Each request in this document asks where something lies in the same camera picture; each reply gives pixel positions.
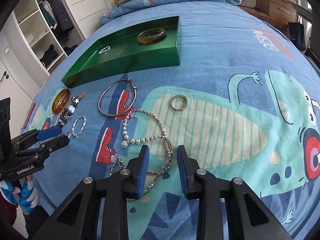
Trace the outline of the left blue gloved hand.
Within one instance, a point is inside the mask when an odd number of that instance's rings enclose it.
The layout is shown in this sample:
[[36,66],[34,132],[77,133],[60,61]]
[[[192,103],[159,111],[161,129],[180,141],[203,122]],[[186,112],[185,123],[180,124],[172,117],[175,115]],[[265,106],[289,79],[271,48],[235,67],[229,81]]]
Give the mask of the left blue gloved hand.
[[32,175],[26,176],[21,189],[7,179],[1,181],[1,195],[8,203],[24,207],[28,213],[32,213],[39,202]]

